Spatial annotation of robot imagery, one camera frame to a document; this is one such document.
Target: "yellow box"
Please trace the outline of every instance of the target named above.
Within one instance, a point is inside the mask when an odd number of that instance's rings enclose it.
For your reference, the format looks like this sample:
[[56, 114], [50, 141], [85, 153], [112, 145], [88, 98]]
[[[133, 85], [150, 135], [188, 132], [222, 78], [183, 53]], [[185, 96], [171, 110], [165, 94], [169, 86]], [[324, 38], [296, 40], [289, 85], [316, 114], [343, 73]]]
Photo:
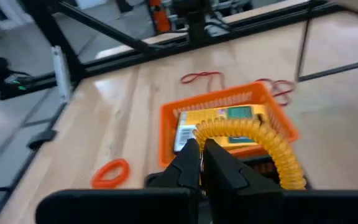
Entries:
[[[206, 110], [184, 111], [180, 113], [177, 133], [175, 136], [174, 153], [181, 151], [187, 139], [194, 138], [193, 130], [196, 124], [209, 119], [214, 120], [218, 117], [226, 119], [254, 118], [269, 123], [266, 108], [264, 105], [239, 105], [221, 108], [211, 108]], [[214, 140], [226, 150], [236, 149], [244, 146], [257, 145], [247, 137], [215, 137]]]

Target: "floor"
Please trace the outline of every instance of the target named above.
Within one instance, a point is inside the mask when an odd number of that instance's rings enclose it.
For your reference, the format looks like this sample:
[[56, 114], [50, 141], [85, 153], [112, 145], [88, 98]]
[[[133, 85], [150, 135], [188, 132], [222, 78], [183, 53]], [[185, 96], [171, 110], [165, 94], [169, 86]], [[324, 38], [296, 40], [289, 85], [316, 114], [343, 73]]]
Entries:
[[[252, 0], [262, 7], [281, 0]], [[142, 0], [128, 0], [138, 5]], [[138, 39], [153, 36], [152, 22], [144, 5], [120, 15], [115, 1], [87, 9], [85, 13]], [[82, 62], [93, 60], [99, 51], [120, 45], [119, 42], [63, 15], [57, 22]], [[34, 76], [53, 70], [50, 45], [34, 24], [0, 34], [0, 57], [7, 58], [11, 69]], [[56, 88], [0, 101], [0, 187], [9, 185], [30, 154], [26, 144], [44, 130], [59, 106]]]

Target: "red wire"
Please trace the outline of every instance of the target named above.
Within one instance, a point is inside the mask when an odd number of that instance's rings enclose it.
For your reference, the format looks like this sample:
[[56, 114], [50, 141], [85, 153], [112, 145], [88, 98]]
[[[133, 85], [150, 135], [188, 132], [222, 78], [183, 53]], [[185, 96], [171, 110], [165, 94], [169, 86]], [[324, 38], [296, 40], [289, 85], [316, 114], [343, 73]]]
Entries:
[[[219, 82], [221, 84], [222, 90], [224, 90], [225, 84], [224, 84], [224, 75], [221, 72], [201, 72], [201, 73], [190, 73], [187, 74], [183, 77], [180, 78], [180, 83], [182, 84], [189, 84], [191, 82], [193, 82], [194, 80], [196, 80], [198, 77], [207, 77], [209, 76], [209, 80], [208, 80], [208, 85], [207, 85], [207, 92], [211, 91], [211, 84], [212, 84], [212, 80], [213, 80], [213, 75], [219, 75], [220, 79]], [[291, 98], [288, 96], [288, 93], [291, 93], [295, 90], [296, 86], [293, 82], [290, 82], [288, 80], [271, 80], [269, 78], [260, 78], [256, 81], [260, 81], [260, 82], [267, 82], [269, 83], [272, 87], [270, 89], [270, 91], [273, 94], [273, 97], [278, 97], [278, 96], [282, 96], [284, 98], [284, 102], [283, 103], [278, 103], [280, 106], [287, 106], [291, 103]], [[280, 85], [286, 85], [287, 89], [286, 90], [282, 90], [280, 88]]]
[[221, 72], [201, 72], [201, 73], [190, 73], [180, 78], [180, 83], [182, 84], [188, 84], [196, 80], [198, 77], [207, 77], [209, 76], [208, 85], [206, 87], [207, 92], [211, 91], [211, 84], [213, 80], [213, 75], [219, 75], [220, 79], [219, 82], [221, 84], [222, 90], [224, 90], [226, 87], [224, 85], [224, 75]]

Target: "yellow coiled cable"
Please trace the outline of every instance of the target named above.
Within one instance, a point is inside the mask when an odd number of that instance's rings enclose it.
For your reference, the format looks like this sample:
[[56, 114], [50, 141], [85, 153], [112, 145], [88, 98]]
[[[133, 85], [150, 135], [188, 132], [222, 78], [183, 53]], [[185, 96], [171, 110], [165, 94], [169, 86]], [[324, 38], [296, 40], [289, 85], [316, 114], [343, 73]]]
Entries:
[[280, 177], [280, 185], [288, 190], [305, 189], [306, 180], [303, 169], [296, 159], [289, 143], [269, 125], [260, 124], [254, 119], [225, 119], [216, 118], [214, 121], [202, 121], [196, 125], [193, 134], [200, 150], [204, 149], [208, 138], [227, 136], [245, 136], [263, 145], [272, 157]]

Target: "orange basket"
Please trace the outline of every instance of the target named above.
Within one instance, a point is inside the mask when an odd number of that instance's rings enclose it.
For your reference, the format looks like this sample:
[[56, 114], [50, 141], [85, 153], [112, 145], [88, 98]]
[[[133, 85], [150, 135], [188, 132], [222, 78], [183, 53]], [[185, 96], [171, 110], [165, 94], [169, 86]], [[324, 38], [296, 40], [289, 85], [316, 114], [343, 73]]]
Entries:
[[[167, 167], [175, 157], [173, 144], [175, 142], [178, 116], [182, 111], [244, 104], [265, 105], [270, 126], [274, 130], [285, 136], [289, 142], [296, 141], [299, 138], [298, 132], [291, 121], [284, 115], [283, 110], [264, 84], [262, 82], [253, 82], [162, 105], [160, 108], [159, 164], [162, 167]], [[232, 149], [229, 152], [236, 157], [259, 156], [267, 153], [263, 146], [260, 145]]]

